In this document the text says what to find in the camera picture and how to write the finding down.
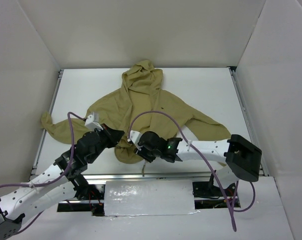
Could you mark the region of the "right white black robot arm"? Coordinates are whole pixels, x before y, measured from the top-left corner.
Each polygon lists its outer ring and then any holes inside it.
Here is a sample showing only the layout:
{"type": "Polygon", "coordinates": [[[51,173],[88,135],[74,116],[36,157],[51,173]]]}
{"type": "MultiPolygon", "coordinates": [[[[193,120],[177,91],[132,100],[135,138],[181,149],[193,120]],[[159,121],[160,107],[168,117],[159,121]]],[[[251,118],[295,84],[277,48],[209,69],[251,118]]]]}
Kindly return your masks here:
{"type": "Polygon", "coordinates": [[[229,139],[203,141],[184,140],[180,137],[164,139],[155,132],[130,131],[128,140],[135,145],[134,153],[151,163],[160,158],[169,163],[189,160],[207,160],[224,164],[215,170],[208,189],[214,196],[242,180],[255,183],[259,180],[262,150],[238,134],[229,139]]]}

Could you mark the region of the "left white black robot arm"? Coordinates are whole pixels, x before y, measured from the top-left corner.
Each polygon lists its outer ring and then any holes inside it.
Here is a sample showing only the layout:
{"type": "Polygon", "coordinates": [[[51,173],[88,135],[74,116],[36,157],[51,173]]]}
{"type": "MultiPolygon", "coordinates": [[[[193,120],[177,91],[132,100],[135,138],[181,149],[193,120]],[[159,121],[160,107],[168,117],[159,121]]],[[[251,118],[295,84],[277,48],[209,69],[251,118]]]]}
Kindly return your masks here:
{"type": "Polygon", "coordinates": [[[82,173],[105,149],[114,148],[124,134],[106,124],[86,132],[42,174],[1,196],[0,240],[21,233],[25,222],[61,201],[87,200],[91,193],[99,196],[82,173]]]}

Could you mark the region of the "tan hooded zip jacket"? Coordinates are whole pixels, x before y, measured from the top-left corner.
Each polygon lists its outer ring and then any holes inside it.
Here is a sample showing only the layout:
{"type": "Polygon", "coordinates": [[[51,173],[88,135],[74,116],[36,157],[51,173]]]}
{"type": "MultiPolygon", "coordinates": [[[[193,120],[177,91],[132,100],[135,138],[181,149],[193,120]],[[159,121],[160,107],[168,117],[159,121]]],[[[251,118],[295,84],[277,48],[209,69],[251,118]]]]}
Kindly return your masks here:
{"type": "Polygon", "coordinates": [[[130,130],[152,131],[164,139],[176,137],[180,127],[187,127],[200,141],[220,141],[231,137],[221,123],[186,104],[173,93],[162,88],[162,69],[150,60],[135,63],[121,75],[121,82],[109,78],[92,83],[78,81],[68,88],[73,103],[85,103],[86,114],[98,113],[101,123],[124,136],[115,147],[116,159],[124,164],[136,164],[142,157],[134,153],[135,146],[128,142],[130,130]]]}

